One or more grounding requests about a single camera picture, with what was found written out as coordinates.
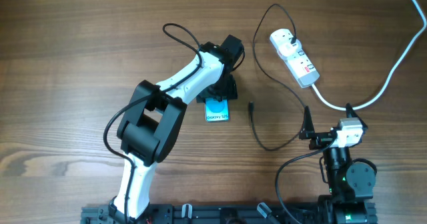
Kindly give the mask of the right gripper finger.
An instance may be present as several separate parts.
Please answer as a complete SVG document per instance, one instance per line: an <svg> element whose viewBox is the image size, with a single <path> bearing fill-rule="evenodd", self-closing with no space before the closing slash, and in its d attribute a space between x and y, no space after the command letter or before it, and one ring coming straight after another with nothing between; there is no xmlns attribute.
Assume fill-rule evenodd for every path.
<svg viewBox="0 0 427 224"><path fill-rule="evenodd" d="M313 139L315 137L314 124L312 122L312 116L310 108L308 106L304 107L304 117L302 122L302 127L299 134L299 139Z"/></svg>
<svg viewBox="0 0 427 224"><path fill-rule="evenodd" d="M354 111L353 107L349 103L346 104L345 109L347 118L357 118L362 124L362 130L368 130L367 124L365 124L365 122L358 116L358 114Z"/></svg>

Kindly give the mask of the Galaxy smartphone teal screen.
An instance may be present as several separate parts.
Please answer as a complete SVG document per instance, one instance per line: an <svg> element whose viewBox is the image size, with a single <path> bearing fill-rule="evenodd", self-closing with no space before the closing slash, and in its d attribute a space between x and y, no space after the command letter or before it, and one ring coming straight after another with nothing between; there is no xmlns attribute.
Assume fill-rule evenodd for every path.
<svg viewBox="0 0 427 224"><path fill-rule="evenodd" d="M229 121L228 101L218 101L213 98L205 100L205 120L207 122Z"/></svg>

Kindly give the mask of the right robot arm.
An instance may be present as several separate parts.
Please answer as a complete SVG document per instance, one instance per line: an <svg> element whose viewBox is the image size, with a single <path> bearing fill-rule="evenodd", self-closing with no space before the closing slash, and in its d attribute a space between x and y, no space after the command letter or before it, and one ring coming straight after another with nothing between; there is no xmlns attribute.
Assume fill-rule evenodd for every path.
<svg viewBox="0 0 427 224"><path fill-rule="evenodd" d="M373 162L350 156L350 149L362 142L367 124L350 104L346 117L327 132L314 129L309 107L304 108L300 139L310 140L309 149L322 152L320 169L330 193L318 197L319 223L375 224L378 222L373 198L377 167Z"/></svg>

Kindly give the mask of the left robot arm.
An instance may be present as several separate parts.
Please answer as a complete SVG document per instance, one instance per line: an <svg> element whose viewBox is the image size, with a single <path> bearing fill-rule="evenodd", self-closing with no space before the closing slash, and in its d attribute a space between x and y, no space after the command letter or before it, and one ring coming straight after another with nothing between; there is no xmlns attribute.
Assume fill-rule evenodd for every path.
<svg viewBox="0 0 427 224"><path fill-rule="evenodd" d="M207 121L227 121L228 101L237 99L235 64L244 58L242 41L228 35L221 45L201 45L190 64L153 84L142 81L118 115L117 137L125 167L109 214L118 223L135 223L149 206L155 168L172 150L192 101L205 105Z"/></svg>

